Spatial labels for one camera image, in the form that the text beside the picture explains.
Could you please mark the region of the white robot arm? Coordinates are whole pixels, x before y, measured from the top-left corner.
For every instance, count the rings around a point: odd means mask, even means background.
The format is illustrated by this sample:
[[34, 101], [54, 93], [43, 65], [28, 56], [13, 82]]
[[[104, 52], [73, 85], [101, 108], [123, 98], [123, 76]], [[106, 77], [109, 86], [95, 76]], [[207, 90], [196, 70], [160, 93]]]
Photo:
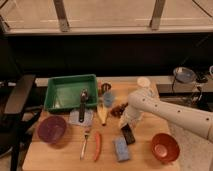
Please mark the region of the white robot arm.
[[141, 88], [128, 95], [128, 106], [119, 121], [119, 127], [136, 125], [142, 112], [157, 115], [213, 143], [213, 112], [163, 102], [150, 88]]

